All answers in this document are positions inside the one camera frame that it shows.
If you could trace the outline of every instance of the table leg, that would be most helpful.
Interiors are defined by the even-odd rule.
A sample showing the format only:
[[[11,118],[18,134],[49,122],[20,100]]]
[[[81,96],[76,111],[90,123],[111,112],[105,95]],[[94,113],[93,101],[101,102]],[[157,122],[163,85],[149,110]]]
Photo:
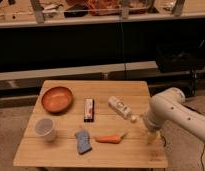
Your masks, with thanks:
[[[48,169],[46,169],[45,167],[37,167],[38,171],[48,171]]]

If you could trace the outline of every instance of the blue sponge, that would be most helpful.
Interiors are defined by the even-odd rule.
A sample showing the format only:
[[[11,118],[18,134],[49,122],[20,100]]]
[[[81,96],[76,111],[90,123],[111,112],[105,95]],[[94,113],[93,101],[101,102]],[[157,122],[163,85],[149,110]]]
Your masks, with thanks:
[[[77,138],[77,151],[79,154],[84,154],[92,149],[89,143],[89,133],[86,130],[81,130],[75,134]]]

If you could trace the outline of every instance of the wooden bowl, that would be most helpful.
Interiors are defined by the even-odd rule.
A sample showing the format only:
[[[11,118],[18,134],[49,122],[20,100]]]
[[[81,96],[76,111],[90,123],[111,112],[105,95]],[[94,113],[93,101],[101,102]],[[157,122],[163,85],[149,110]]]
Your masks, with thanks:
[[[54,87],[45,92],[42,106],[50,113],[59,113],[68,109],[73,101],[72,92],[66,87]]]

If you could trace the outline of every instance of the wooden table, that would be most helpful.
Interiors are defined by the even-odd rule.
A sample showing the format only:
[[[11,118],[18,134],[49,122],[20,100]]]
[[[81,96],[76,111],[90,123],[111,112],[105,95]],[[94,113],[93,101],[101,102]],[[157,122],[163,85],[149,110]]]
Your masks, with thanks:
[[[65,114],[54,116],[41,106],[44,92],[55,86],[71,89],[74,102]],[[137,116],[148,108],[149,91],[143,81],[45,81],[37,99],[28,126],[14,158],[14,166],[72,167],[72,168],[165,168],[167,158],[163,143],[158,137],[146,144],[146,128],[142,119],[136,123],[124,120],[109,106],[110,96],[127,104]],[[84,123],[84,101],[95,100],[95,121]],[[58,133],[57,139],[47,143],[34,133],[40,118],[52,118]],[[75,133],[83,126],[90,133],[92,151],[79,155]],[[128,130],[120,144],[97,143],[94,135],[107,135]]]

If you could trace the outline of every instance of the orange object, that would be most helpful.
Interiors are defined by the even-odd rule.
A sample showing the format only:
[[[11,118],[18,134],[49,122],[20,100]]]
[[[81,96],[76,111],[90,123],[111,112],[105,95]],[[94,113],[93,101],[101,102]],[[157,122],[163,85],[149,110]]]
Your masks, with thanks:
[[[91,15],[109,15],[119,13],[119,0],[88,0]]]
[[[54,87],[43,95],[41,102],[48,112],[59,113],[69,108],[72,101],[72,92],[67,87]]]
[[[120,134],[113,134],[113,135],[104,135],[104,136],[96,136],[94,137],[97,142],[100,143],[112,143],[112,144],[119,144],[122,141],[122,138],[125,136],[126,133]]]

